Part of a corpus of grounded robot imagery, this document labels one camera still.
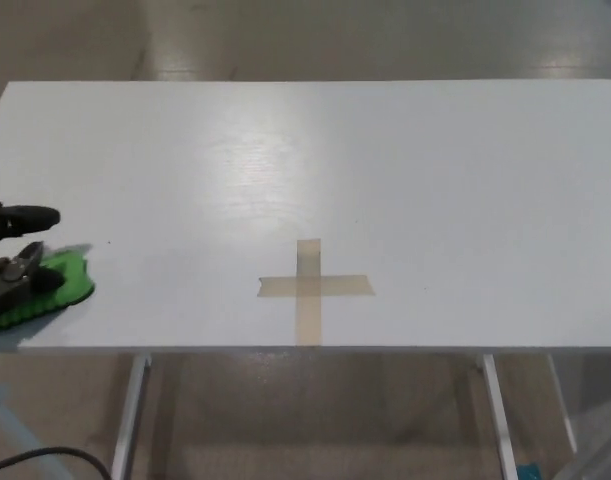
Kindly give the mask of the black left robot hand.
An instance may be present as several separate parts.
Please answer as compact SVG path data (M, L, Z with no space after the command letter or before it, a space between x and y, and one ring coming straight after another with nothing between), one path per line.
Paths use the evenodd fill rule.
M54 208L0 202L0 241L46 231L59 222ZM13 257L0 257L0 314L63 286L61 272L41 265L43 254L44 244L36 241Z

